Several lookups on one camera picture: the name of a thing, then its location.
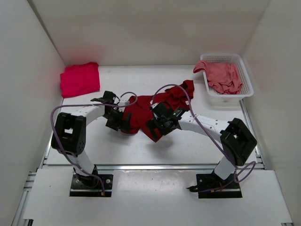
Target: crumpled red cloth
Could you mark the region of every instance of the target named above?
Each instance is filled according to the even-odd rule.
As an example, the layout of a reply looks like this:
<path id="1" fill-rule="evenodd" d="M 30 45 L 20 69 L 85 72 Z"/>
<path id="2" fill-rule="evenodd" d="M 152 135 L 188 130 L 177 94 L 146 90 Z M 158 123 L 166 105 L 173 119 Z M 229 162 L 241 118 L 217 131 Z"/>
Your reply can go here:
<path id="1" fill-rule="evenodd" d="M 210 63 L 199 61 L 193 69 L 193 73 L 201 70 L 206 72 L 208 86 L 222 94 L 239 94 L 243 83 L 240 80 L 236 64 Z"/>
<path id="2" fill-rule="evenodd" d="M 61 74 L 62 97 L 76 97 L 100 90 L 98 63 L 73 65 Z"/>
<path id="3" fill-rule="evenodd" d="M 185 80 L 180 86 L 186 90 L 186 92 L 189 95 L 189 98 L 193 99 L 193 81 Z M 146 122 L 153 118 L 153 115 L 150 111 L 151 98 L 152 96 L 138 96 L 136 104 L 125 108 L 123 119 L 125 119 L 127 114 L 131 112 L 132 116 L 130 120 L 130 132 L 128 133 L 135 134 L 138 132 L 139 129 L 141 129 L 150 139 L 157 142 L 162 137 L 159 131 L 157 129 L 155 130 L 158 139 L 154 140 L 150 130 L 146 126 Z M 134 102 L 134 100 L 134 96 L 130 97 L 129 99 L 130 103 Z M 153 104 L 163 101 L 167 101 L 174 110 L 177 107 L 189 109 L 188 103 L 186 102 L 186 95 L 184 94 L 183 90 L 181 90 L 179 87 L 172 87 L 170 89 L 166 89 L 164 93 L 158 93 L 155 96 Z"/>

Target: cable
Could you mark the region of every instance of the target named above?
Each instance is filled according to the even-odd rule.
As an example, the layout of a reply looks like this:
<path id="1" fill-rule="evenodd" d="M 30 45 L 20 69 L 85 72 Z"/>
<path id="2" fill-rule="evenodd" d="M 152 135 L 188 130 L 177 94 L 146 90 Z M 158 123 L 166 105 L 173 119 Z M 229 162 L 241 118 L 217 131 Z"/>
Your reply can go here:
<path id="1" fill-rule="evenodd" d="M 67 161 L 72 165 L 72 166 L 76 166 L 80 171 L 82 171 L 84 174 L 88 175 L 88 176 L 91 176 L 91 177 L 95 177 L 97 180 L 99 180 L 100 184 L 102 185 L 102 192 L 104 194 L 104 184 L 103 184 L 103 181 L 102 179 L 97 176 L 97 175 L 94 175 L 94 174 L 90 174 L 88 172 L 86 172 L 83 168 L 81 168 L 81 166 L 78 164 L 78 163 L 74 163 L 71 161 L 71 159 L 69 158 L 69 156 L 67 155 L 66 151 L 64 150 L 64 147 L 60 141 L 60 138 L 57 134 L 57 131 L 55 129 L 55 123 L 54 123 L 54 119 L 53 119 L 53 116 L 54 116 L 54 113 L 56 112 L 56 110 L 60 109 L 60 108 L 63 108 L 63 107 L 89 107 L 89 106 L 108 106 L 108 107 L 116 107 L 116 108 L 120 108 L 120 107 L 128 107 L 128 106 L 131 106 L 131 105 L 134 105 L 137 100 L 138 100 L 138 96 L 133 93 L 133 92 L 126 92 L 124 94 L 122 94 L 120 97 L 123 97 L 125 94 L 133 94 L 135 96 L 135 101 L 131 104 L 128 104 L 128 105 L 123 105 L 123 106 L 116 106 L 116 105 L 110 105 L 110 104 L 86 104 L 86 105 L 60 105 L 60 106 L 57 106 L 55 107 L 51 114 L 50 114 L 50 122 L 51 122 L 51 127 L 52 127 L 52 130 L 53 130 L 53 135 L 55 136 L 55 139 L 57 141 L 57 144 L 58 146 L 60 147 L 61 149 L 61 152 L 62 154 L 65 156 L 65 158 L 67 159 Z"/>
<path id="2" fill-rule="evenodd" d="M 237 170 L 238 170 L 238 167 L 235 165 L 234 161 L 224 152 L 224 150 L 221 148 L 221 146 L 216 142 L 216 140 L 213 138 L 213 136 L 208 132 L 208 130 L 202 125 L 202 123 L 199 121 L 199 119 L 197 117 L 195 117 L 195 114 L 192 110 L 192 106 L 191 106 L 191 100 L 189 98 L 189 95 L 188 93 L 186 92 L 186 90 L 179 86 L 179 85 L 176 85 L 176 84 L 168 84 L 168 85 L 165 85 L 165 86 L 162 86 L 161 88 L 159 88 L 155 94 L 152 96 L 152 99 L 150 101 L 150 107 L 155 99 L 155 96 L 165 87 L 168 87 L 168 86 L 176 86 L 176 87 L 179 87 L 180 89 L 182 89 L 182 91 L 184 92 L 184 94 L 186 95 L 187 97 L 187 100 L 188 100 L 188 104 L 189 104 L 189 109 L 190 109 L 190 112 L 191 112 L 191 115 L 194 117 L 195 121 L 197 122 L 197 124 L 203 129 L 203 131 L 207 134 L 207 136 L 212 140 L 212 142 L 215 144 L 215 146 L 221 151 L 221 153 L 226 157 L 226 159 L 231 162 L 231 164 L 235 167 L 235 170 L 234 170 L 234 177 L 233 177 L 233 180 L 231 180 L 229 183 L 227 183 L 226 185 L 222 186 L 222 187 L 218 187 L 218 188 L 213 188 L 213 189 L 208 189 L 208 190 L 204 190 L 204 191 L 201 191 L 201 192 L 208 192 L 208 191 L 216 191 L 216 190 L 219 190 L 219 189 L 223 189 L 224 187 L 228 186 L 229 184 L 231 184 L 232 182 L 235 182 L 235 183 L 240 183 L 242 182 L 243 180 L 245 180 L 250 174 L 251 172 L 253 171 L 253 169 L 255 168 L 255 165 L 256 165 L 256 162 L 255 161 L 252 161 L 250 162 L 249 164 L 247 164 L 245 167 L 243 167 L 243 169 L 237 173 Z M 238 180 L 238 176 L 244 171 L 246 170 L 250 165 L 253 165 L 252 168 L 250 169 L 250 171 L 247 173 L 247 175 L 242 178 L 241 180 Z"/>

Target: white basket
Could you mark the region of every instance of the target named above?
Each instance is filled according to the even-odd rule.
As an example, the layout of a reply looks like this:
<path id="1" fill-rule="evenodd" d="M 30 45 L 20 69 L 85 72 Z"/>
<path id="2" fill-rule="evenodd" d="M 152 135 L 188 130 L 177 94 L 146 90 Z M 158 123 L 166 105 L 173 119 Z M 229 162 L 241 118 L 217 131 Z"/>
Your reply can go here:
<path id="1" fill-rule="evenodd" d="M 240 76 L 240 80 L 243 83 L 243 87 L 239 94 L 221 94 L 216 92 L 213 88 L 208 86 L 206 72 L 203 71 L 205 85 L 209 94 L 209 99 L 212 102 L 237 102 L 244 97 L 250 97 L 253 95 L 253 87 L 251 85 L 248 73 L 246 72 L 243 60 L 238 54 L 231 53 L 208 53 L 202 54 L 201 60 L 206 60 L 212 63 L 228 62 L 230 64 L 236 64 Z"/>

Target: folded cloth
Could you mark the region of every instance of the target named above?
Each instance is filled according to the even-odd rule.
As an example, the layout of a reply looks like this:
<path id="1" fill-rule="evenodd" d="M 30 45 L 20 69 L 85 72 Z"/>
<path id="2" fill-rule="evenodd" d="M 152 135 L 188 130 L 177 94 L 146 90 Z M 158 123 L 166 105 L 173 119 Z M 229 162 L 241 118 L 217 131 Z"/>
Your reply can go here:
<path id="1" fill-rule="evenodd" d="M 243 83 L 240 80 L 237 66 L 227 62 L 210 63 L 201 60 L 196 64 L 193 73 L 206 72 L 208 86 L 222 94 L 239 94 Z"/>
<path id="2" fill-rule="evenodd" d="M 62 97 L 76 97 L 99 91 L 98 64 L 90 62 L 65 68 L 61 74 Z"/>
<path id="3" fill-rule="evenodd" d="M 180 85 L 183 87 L 189 95 L 190 99 L 193 99 L 193 91 L 194 84 L 192 80 L 185 80 L 183 84 Z M 126 118 L 128 113 L 131 113 L 130 120 L 130 134 L 137 133 L 139 129 L 141 129 L 150 139 L 157 142 L 162 136 L 159 131 L 156 129 L 155 132 L 157 134 L 158 139 L 154 139 L 150 130 L 146 126 L 146 122 L 153 118 L 153 115 L 150 111 L 150 101 L 152 96 L 139 96 L 137 102 L 134 105 L 125 108 L 124 118 Z M 130 103 L 134 102 L 135 97 L 130 97 Z M 183 90 L 179 87 L 172 87 L 170 89 L 166 89 L 164 93 L 158 93 L 155 96 L 154 102 L 159 103 L 166 101 L 170 104 L 170 106 L 175 110 L 177 107 L 183 107 L 189 109 L 189 105 L 187 104 L 187 97 L 184 94 Z"/>

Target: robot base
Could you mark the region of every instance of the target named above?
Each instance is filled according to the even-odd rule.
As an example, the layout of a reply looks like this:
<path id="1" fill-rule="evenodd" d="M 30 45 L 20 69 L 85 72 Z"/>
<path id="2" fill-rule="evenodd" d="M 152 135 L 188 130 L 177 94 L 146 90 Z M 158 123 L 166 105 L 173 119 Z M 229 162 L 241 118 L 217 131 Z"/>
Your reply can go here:
<path id="1" fill-rule="evenodd" d="M 97 184 L 94 187 L 84 185 L 78 180 L 77 175 L 74 173 L 72 177 L 70 194 L 69 196 L 75 197 L 111 197 L 112 186 L 113 186 L 113 175 L 112 174 L 99 174 L 98 175 L 104 185 L 105 194 L 102 193 L 102 186 Z"/>
<path id="2" fill-rule="evenodd" d="M 231 174 L 224 184 L 233 180 L 234 175 Z M 204 191 L 210 188 L 216 188 L 221 185 L 214 184 L 211 174 L 197 174 L 198 191 Z M 199 199 L 220 199 L 220 198 L 242 198 L 240 186 L 238 183 L 232 182 L 225 188 L 214 192 L 198 192 Z"/>

